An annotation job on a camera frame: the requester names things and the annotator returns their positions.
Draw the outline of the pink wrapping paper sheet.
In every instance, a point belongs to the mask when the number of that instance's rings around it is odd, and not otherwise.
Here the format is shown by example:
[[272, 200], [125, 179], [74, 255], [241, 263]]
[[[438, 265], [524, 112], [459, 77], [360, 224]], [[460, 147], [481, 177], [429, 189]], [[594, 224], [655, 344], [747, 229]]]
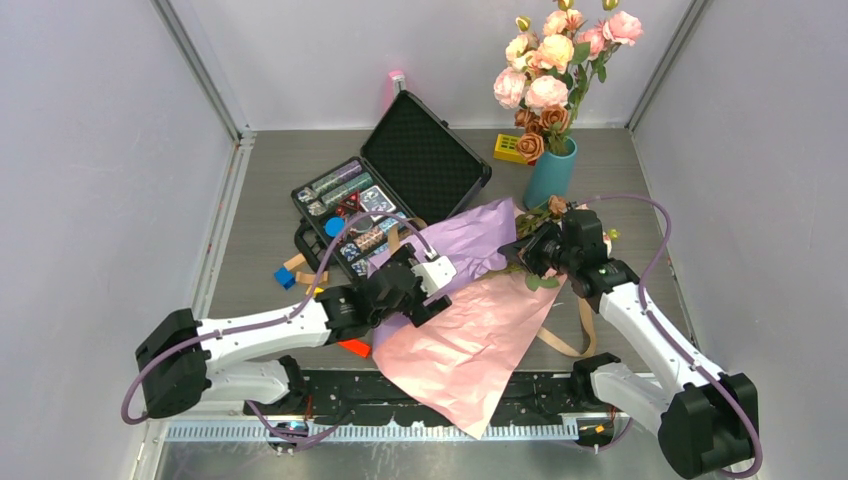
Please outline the pink wrapping paper sheet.
[[521, 272], [478, 279], [421, 327], [403, 317], [384, 324], [372, 357], [404, 393], [479, 440], [563, 283], [529, 288]]

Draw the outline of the purple flower bouquet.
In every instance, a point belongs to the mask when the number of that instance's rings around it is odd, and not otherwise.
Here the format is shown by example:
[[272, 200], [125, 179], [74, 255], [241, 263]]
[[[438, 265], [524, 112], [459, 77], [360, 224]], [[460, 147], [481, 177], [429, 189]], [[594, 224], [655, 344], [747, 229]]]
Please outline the purple flower bouquet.
[[463, 354], [496, 352], [521, 357], [545, 321], [563, 280], [531, 292], [522, 272], [489, 276], [507, 266], [498, 253], [516, 240], [513, 200], [504, 198], [431, 225], [421, 233], [457, 270], [445, 288], [452, 306], [420, 328], [405, 316], [385, 320], [373, 334], [375, 353], [390, 350]]

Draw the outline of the tan ribbon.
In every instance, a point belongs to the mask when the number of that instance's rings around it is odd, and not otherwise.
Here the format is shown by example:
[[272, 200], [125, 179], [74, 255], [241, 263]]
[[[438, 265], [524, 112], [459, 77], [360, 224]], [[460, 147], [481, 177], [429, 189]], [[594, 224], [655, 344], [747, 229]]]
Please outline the tan ribbon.
[[[529, 288], [535, 288], [543, 281], [556, 277], [549, 274], [538, 278], [516, 267], [506, 266], [502, 270], [491, 271], [491, 275], [512, 274], [522, 272], [527, 277]], [[575, 354], [584, 352], [592, 342], [593, 334], [590, 327], [582, 324], [583, 313], [580, 311], [579, 302], [564, 292], [563, 287], [551, 307], [548, 316], [537, 331], [535, 341], [545, 341], [548, 338], [556, 338], [560, 344], [567, 345]]]

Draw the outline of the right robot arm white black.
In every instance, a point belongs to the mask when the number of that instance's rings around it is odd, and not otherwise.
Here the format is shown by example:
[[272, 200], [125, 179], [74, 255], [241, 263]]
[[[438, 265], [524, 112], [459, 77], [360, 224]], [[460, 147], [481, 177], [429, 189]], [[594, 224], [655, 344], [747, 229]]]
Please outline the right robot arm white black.
[[698, 351], [656, 307], [641, 279], [610, 256], [592, 210], [572, 209], [557, 222], [499, 248], [509, 262], [542, 276], [565, 275], [575, 294], [614, 326], [654, 379], [634, 374], [603, 353], [578, 361], [571, 397], [584, 410], [609, 404], [655, 435], [664, 458], [682, 478], [762, 462], [758, 392], [744, 374], [727, 374]]

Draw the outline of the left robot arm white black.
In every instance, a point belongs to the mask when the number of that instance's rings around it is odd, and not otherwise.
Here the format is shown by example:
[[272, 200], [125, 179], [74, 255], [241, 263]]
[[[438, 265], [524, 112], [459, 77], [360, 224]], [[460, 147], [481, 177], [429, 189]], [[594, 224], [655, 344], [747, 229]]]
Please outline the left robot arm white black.
[[419, 260], [404, 244], [366, 279], [290, 307], [226, 319], [173, 311], [137, 347], [139, 375], [125, 399], [142, 392], [143, 419], [209, 401], [296, 413], [307, 389], [289, 351], [358, 339], [394, 315], [420, 326], [450, 306], [446, 288], [456, 274], [448, 257], [428, 252]]

